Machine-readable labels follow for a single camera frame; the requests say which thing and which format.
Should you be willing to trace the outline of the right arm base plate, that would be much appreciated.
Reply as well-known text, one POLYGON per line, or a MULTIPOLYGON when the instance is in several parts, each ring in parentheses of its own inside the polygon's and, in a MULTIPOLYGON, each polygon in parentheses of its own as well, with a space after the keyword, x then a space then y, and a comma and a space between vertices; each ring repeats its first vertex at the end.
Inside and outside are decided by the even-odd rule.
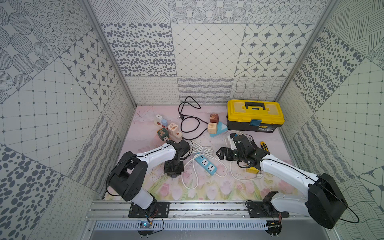
POLYGON ((245 202, 250 218, 288 218, 288 212, 279 212, 274 207, 260 201, 247 200, 245 202))

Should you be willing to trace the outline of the teal power strip base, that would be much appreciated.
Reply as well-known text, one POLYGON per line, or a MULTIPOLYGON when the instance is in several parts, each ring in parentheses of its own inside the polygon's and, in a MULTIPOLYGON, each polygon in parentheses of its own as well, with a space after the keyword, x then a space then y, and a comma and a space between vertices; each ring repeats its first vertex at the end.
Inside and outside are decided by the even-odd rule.
POLYGON ((217 136, 217 135, 220 135, 220 134, 222 134, 222 133, 225 133, 227 130, 228 130, 228 126, 227 125, 225 125, 225 124, 223 124, 222 122, 219 122, 218 124, 217 124, 217 133, 216 134, 210 134, 210 137, 215 137, 215 136, 217 136))

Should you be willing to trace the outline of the green dragon cube socket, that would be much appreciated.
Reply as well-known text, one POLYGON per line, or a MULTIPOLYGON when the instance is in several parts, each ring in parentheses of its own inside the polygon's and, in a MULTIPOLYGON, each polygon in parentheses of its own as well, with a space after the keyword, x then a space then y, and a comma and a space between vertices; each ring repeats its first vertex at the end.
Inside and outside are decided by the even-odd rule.
POLYGON ((162 128, 162 129, 158 130, 157 134, 158 134, 158 137, 163 142, 166 142, 170 138, 169 132, 168 132, 168 130, 166 128, 162 128))

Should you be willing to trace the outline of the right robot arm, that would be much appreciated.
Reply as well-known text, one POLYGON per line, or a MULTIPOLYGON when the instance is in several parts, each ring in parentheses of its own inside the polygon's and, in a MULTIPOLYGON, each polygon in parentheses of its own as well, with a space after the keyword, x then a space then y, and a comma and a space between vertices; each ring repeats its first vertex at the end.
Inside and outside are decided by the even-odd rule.
POLYGON ((216 155, 220 160, 245 163, 247 167, 272 174, 296 188, 301 195, 269 192, 263 199, 263 211, 272 218, 284 212, 311 217, 320 226, 332 229, 348 209, 336 181, 328 174, 317 175, 285 163, 266 149, 259 148, 247 135, 230 134, 230 147, 222 147, 216 155))

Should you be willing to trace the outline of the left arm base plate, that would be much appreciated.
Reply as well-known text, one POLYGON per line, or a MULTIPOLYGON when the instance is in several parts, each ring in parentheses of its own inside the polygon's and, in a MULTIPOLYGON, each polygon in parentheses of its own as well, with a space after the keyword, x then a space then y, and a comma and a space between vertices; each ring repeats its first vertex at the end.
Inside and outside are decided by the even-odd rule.
POLYGON ((170 211, 170 202, 155 202, 147 209, 132 203, 129 218, 167 218, 170 211))

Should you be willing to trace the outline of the yellow plug adapter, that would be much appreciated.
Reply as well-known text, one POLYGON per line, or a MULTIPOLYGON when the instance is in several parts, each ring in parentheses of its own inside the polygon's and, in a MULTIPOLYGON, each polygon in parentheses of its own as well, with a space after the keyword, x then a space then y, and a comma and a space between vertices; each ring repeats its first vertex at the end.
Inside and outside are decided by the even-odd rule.
POLYGON ((250 168, 246 169, 246 172, 251 173, 251 174, 258 174, 260 171, 258 169, 256 169, 255 167, 250 167, 250 168))

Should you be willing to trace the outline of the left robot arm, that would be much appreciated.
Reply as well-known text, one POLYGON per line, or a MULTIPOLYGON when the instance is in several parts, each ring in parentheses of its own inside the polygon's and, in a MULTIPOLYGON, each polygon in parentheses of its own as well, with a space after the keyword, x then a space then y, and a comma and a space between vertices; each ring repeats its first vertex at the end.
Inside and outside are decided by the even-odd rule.
POLYGON ((132 202, 148 216, 156 212, 156 198, 143 189, 147 170, 164 164, 164 173, 172 179, 184 172, 184 160, 191 154, 190 144, 185 140, 167 140, 163 145, 148 152, 123 154, 111 170, 106 187, 111 187, 126 202, 132 202))

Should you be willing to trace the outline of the blue power strip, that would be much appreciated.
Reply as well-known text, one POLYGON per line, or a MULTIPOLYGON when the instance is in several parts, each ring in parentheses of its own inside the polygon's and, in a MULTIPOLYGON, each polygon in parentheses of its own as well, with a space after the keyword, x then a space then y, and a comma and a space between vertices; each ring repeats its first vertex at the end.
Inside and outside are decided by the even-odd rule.
POLYGON ((204 155, 197 154, 195 161, 211 176, 214 176, 217 172, 217 167, 214 166, 204 155))

